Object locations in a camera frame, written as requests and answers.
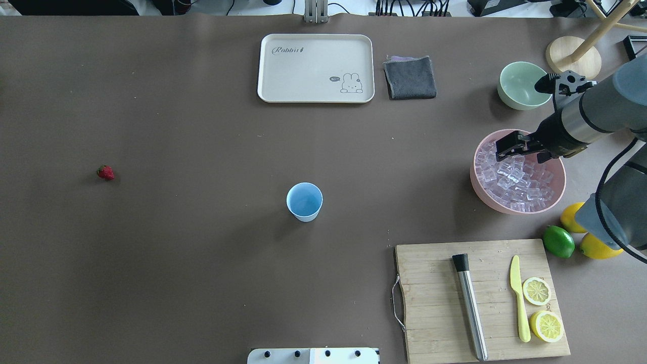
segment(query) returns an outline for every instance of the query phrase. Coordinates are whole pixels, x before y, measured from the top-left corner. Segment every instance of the pink bowl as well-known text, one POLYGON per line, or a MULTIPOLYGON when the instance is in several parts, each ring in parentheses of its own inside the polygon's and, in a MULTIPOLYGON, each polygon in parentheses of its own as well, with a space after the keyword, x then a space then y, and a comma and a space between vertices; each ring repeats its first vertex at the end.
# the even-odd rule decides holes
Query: pink bowl
MULTIPOLYGON (((481 201, 485 203, 485 205, 492 207, 494 210, 497 210, 498 212, 503 212, 504 214, 510 214, 510 215, 539 214, 555 206, 562 199, 562 196, 564 195, 564 190, 566 188, 566 169, 564 169, 564 164, 561 159, 551 159, 550 161, 544 163, 546 165, 546 170, 552 172, 554 175, 553 180, 550 182, 550 187, 555 192, 555 197, 550 202, 550 204, 546 205, 545 209, 535 211, 535 212, 520 212, 520 211, 512 210, 509 207, 503 206, 502 204, 495 201, 490 195, 488 195, 487 192, 485 192, 485 189, 483 188, 479 180, 476 178, 476 153, 478 152, 478 150, 484 144, 499 140, 500 138, 508 135, 509 133, 515 130, 518 130, 518 129, 503 129, 503 130, 495 131, 494 133, 491 133, 490 135, 483 138, 483 140, 479 143, 478 147, 476 148, 476 151, 474 151, 474 156, 472 158, 472 168, 470 168, 470 180, 472 182, 472 188, 474 188, 474 192, 476 192, 476 195, 479 196, 479 198, 481 199, 481 201)), ((524 133, 525 135, 530 134, 529 132, 524 130, 521 130, 521 132, 524 133)), ((535 163, 537 162, 536 154, 528 154, 525 156, 525 158, 527 161, 535 162, 535 163)))

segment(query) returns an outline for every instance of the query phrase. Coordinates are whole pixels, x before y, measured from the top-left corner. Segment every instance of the bowl of ice cubes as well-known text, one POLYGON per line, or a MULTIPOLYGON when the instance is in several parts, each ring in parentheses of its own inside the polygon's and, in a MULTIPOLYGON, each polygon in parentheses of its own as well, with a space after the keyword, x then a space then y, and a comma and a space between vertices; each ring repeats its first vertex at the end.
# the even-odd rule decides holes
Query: bowl of ice cubes
POLYGON ((547 211, 564 195, 564 164, 561 159, 537 163, 536 154, 514 155, 497 162, 496 141, 514 130, 495 131, 479 143, 470 170, 474 192, 485 205, 505 214, 547 211))

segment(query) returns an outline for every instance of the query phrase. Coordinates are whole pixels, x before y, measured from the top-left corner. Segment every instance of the lime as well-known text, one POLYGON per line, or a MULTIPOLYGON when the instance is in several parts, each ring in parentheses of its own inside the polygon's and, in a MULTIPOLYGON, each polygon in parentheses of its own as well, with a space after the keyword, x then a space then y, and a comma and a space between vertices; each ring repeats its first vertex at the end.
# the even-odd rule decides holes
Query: lime
POLYGON ((624 250, 613 250, 591 233, 584 235, 580 244, 582 254, 593 259, 607 259, 620 255, 624 250))
POLYGON ((560 216, 560 221, 564 229, 571 233, 586 233, 586 229, 575 221, 575 213, 582 207, 584 202, 574 203, 564 209, 560 216))
POLYGON ((573 237, 559 226, 548 226, 542 240, 546 250, 560 258, 570 258, 575 251, 573 237))
POLYGON ((530 317, 530 328, 537 337, 548 343, 564 336, 564 325, 559 316, 550 311, 537 311, 530 317))
POLYGON ((545 280, 531 277, 523 283, 523 296, 533 305, 543 306, 551 300, 551 289, 545 280))

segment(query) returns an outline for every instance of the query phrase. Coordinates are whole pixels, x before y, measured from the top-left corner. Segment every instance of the strawberry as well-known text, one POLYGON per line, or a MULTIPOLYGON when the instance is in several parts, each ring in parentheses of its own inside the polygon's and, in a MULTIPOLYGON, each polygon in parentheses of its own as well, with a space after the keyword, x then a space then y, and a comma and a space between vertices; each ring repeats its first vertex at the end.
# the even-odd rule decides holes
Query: strawberry
POLYGON ((113 172, 113 169, 110 168, 110 166, 101 166, 101 168, 96 170, 96 174, 106 181, 110 181, 111 179, 115 178, 115 173, 113 172))

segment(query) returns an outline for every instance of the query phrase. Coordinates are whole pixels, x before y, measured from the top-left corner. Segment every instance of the gray table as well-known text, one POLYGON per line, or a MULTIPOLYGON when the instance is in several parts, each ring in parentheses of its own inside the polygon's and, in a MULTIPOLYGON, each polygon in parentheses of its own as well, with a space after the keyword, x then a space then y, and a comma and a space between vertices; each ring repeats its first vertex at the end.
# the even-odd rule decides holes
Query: gray table
MULTIPOLYGON (((538 238, 630 141, 617 133, 565 161, 564 198, 537 216, 495 212, 470 186, 486 134, 552 112, 503 105, 499 71, 547 69, 551 40, 596 24, 0 17, 0 362, 244 363, 251 348, 326 345, 405 362, 393 247, 538 238), (273 32, 367 35, 374 99, 264 103, 259 46, 273 32), (429 54, 438 97, 390 101, 387 54, 429 54), (97 178, 102 164, 116 180, 97 178), (312 223, 285 208, 300 181, 324 194, 312 223)), ((626 61, 625 35, 598 44, 603 76, 626 61)), ((642 362, 645 266, 549 263, 572 356, 523 362, 642 362)))

